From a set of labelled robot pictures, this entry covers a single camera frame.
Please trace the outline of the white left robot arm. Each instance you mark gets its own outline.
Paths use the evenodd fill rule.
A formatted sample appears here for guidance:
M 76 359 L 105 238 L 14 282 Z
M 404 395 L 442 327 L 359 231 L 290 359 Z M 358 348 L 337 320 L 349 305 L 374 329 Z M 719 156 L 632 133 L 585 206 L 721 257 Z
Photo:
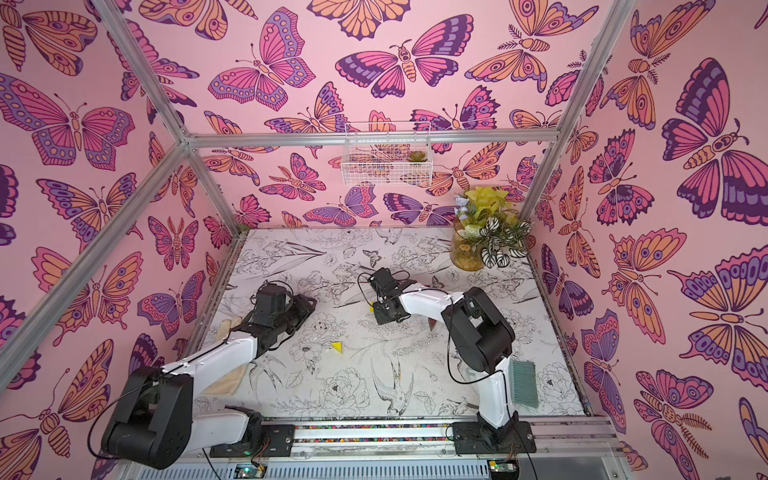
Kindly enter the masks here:
M 100 447 L 91 454 L 163 470 L 196 450 L 206 455 L 264 452 L 268 435 L 259 412 L 238 406 L 215 413 L 193 411 L 209 387 L 279 348 L 317 306 L 316 299 L 294 292 L 283 281 L 264 283 L 251 300 L 251 310 L 223 340 L 176 362 L 132 372 L 111 404 Z

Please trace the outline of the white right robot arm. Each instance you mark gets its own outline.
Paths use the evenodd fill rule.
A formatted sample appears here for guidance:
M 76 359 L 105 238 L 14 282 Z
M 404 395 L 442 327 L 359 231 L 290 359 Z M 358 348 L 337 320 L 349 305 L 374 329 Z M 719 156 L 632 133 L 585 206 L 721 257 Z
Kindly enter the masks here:
M 517 406 L 539 404 L 535 364 L 512 357 L 516 334 L 491 298 L 478 287 L 449 293 L 388 268 L 365 277 L 375 294 L 370 308 L 379 325 L 424 317 L 445 325 L 448 349 L 474 376 L 451 380 L 475 386 L 479 394 L 477 419 L 453 423 L 448 437 L 458 454 L 506 452 L 512 456 L 537 451 L 531 425 L 520 418 Z

